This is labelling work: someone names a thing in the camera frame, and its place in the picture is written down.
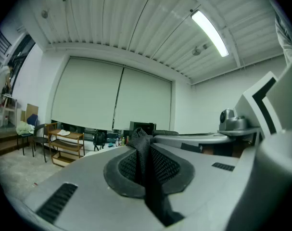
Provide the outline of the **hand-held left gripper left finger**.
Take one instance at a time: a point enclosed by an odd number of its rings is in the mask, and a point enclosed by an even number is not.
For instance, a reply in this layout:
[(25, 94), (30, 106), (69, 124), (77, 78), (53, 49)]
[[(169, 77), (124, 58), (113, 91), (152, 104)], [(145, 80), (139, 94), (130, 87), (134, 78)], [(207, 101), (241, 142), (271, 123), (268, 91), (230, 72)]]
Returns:
[(71, 183), (77, 189), (55, 226), (61, 229), (163, 229), (144, 200), (118, 195), (104, 179), (107, 162), (126, 151), (128, 147), (119, 147), (70, 163), (35, 187), (24, 200), (25, 205), (37, 211), (63, 183)]

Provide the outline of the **black round-back chair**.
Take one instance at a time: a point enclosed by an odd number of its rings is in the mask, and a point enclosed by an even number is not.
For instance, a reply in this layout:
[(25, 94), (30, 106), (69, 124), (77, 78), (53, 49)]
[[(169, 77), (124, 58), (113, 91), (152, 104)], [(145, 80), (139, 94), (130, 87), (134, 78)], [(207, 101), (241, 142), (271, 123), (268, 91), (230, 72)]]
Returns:
[(51, 141), (51, 136), (49, 132), (53, 130), (53, 124), (40, 124), (34, 128), (33, 134), (33, 149), (36, 149), (36, 145), (40, 144), (42, 146), (43, 156), (45, 163), (46, 160), (46, 153), (45, 153), (45, 144)]

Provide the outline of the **black metal chair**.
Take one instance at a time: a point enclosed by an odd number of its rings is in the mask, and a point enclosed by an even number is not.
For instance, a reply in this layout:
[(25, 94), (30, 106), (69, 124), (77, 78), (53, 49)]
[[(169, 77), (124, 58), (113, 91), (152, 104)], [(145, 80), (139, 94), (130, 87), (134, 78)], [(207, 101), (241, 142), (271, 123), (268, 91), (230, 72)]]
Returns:
[(34, 130), (33, 131), (19, 131), (17, 132), (16, 137), (16, 145), (17, 149), (20, 149), (20, 146), (22, 147), (23, 155), (25, 155), (25, 146), (30, 145), (30, 138), (34, 136)]

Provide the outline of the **cardboard sheet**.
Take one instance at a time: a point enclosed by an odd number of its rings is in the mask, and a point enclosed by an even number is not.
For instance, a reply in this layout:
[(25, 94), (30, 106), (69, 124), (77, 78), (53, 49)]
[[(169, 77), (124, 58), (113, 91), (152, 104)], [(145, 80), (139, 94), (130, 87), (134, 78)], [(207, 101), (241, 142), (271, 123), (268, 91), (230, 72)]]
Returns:
[(25, 121), (33, 114), (38, 115), (38, 107), (28, 103), (25, 112)]

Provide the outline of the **black handbag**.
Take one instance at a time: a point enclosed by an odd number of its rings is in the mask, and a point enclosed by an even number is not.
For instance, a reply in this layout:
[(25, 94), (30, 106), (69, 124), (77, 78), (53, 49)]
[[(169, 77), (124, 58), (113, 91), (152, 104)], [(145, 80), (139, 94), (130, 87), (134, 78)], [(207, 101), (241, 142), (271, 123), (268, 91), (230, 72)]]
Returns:
[(93, 136), (94, 151), (99, 151), (104, 148), (106, 143), (106, 130), (97, 130)]

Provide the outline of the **black cloth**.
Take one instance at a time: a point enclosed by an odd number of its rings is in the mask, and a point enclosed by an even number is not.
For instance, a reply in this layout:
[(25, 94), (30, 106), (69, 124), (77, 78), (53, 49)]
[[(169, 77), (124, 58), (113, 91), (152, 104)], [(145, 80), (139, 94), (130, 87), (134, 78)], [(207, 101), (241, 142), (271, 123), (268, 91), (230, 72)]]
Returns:
[(162, 186), (176, 175), (179, 167), (172, 163), (172, 172), (169, 172), (168, 166), (162, 165), (171, 160), (151, 147), (153, 140), (153, 136), (148, 135), (142, 128), (137, 128), (133, 131), (128, 145), (136, 149), (137, 166), (140, 170), (138, 179), (139, 184), (145, 188), (146, 206), (161, 223), (170, 226), (184, 219), (184, 216), (172, 210)]

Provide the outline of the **black mini fridge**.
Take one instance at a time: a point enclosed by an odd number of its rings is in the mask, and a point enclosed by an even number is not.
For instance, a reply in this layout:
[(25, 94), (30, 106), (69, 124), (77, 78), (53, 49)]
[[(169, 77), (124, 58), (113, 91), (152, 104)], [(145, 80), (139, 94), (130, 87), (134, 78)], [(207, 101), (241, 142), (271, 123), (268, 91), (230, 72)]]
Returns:
[(138, 134), (141, 130), (143, 130), (147, 135), (152, 135), (152, 132), (156, 130), (155, 123), (142, 123), (142, 122), (130, 122), (129, 126), (129, 136), (132, 137), (135, 130), (138, 130), (136, 133)]

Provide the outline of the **white roller blind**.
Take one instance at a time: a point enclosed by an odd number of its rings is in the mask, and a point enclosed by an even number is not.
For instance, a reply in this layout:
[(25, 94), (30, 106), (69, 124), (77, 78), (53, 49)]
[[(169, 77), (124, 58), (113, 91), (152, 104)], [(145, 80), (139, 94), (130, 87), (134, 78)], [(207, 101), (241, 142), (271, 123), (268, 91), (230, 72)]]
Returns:
[(122, 71), (114, 64), (70, 58), (55, 93), (51, 118), (111, 130)]
[(170, 125), (171, 83), (125, 68), (114, 116), (114, 129), (128, 130), (130, 122), (154, 123), (157, 129)]

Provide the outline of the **clear plastic storage boxes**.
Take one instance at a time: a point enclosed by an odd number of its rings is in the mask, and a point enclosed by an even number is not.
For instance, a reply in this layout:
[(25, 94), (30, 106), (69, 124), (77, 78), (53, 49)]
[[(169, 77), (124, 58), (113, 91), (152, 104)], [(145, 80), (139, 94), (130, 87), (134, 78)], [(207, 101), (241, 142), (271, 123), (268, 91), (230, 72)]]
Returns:
[(9, 111), (7, 111), (3, 105), (0, 105), (0, 128), (8, 126)]

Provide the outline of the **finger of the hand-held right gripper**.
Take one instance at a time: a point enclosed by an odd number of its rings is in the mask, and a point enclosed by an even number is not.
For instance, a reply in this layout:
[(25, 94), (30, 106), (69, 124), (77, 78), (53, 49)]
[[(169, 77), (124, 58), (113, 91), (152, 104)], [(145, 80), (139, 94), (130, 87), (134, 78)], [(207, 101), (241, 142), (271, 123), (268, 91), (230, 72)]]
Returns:
[(214, 133), (193, 133), (193, 134), (179, 134), (176, 131), (168, 131), (168, 130), (154, 130), (152, 132), (153, 136), (157, 136), (157, 135), (164, 135), (164, 136), (210, 136), (213, 135)]

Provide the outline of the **wooden step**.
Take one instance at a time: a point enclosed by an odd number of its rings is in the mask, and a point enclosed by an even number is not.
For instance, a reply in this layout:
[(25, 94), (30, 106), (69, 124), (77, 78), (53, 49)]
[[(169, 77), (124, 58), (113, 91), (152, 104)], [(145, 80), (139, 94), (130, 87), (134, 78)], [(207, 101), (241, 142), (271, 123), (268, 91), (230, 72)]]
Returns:
[(0, 132), (0, 156), (19, 150), (22, 147), (22, 139), (15, 131)]

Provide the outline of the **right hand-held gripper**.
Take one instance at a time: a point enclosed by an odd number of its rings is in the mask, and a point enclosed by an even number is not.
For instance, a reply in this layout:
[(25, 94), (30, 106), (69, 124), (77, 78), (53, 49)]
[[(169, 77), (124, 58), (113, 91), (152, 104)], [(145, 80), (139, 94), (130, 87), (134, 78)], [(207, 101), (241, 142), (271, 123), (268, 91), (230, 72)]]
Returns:
[(271, 104), (267, 93), (277, 82), (277, 78), (272, 72), (268, 72), (258, 82), (246, 90), (239, 98), (234, 110), (235, 116), (244, 116), (248, 121), (248, 128), (242, 130), (219, 130), (225, 135), (206, 136), (168, 136), (157, 135), (155, 142), (165, 145), (190, 145), (199, 144), (221, 144), (233, 142), (230, 137), (247, 136), (256, 134), (261, 138), (266, 138), (282, 130), (278, 115)]

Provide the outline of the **long ceiling light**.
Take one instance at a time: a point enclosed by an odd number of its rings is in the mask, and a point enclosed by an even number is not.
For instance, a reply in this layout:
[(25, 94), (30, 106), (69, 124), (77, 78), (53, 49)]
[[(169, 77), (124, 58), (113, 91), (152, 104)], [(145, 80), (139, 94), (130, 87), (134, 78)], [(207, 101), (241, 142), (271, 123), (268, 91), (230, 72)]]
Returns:
[(227, 57), (229, 55), (227, 47), (226, 47), (221, 35), (216, 30), (216, 28), (211, 23), (211, 21), (199, 10), (194, 12), (191, 15), (191, 18), (204, 31), (204, 33), (209, 37), (209, 39), (214, 44), (214, 46), (216, 47), (216, 49), (219, 52), (219, 54), (221, 55), (221, 57)]

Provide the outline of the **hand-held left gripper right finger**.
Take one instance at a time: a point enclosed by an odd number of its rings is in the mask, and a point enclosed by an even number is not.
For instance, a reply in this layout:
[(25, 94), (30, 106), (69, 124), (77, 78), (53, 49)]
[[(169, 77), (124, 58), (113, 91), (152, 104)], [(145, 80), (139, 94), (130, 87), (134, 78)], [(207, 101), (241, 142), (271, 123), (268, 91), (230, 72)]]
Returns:
[(231, 171), (212, 166), (214, 163), (236, 166), (239, 159), (185, 151), (161, 143), (155, 147), (168, 151), (190, 162), (195, 169), (194, 177), (184, 191), (168, 196), (172, 210), (184, 216), (192, 214), (218, 193), (231, 175)]

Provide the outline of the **person's beige shirt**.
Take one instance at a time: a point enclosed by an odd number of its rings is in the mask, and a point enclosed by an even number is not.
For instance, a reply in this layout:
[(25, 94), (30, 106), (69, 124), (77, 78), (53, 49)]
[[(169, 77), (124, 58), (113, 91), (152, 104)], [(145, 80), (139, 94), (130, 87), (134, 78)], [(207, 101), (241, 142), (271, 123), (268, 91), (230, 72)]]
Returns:
[(292, 64), (292, 24), (283, 8), (276, 0), (269, 0), (275, 11), (275, 29), (278, 41), (283, 49), (287, 66)]

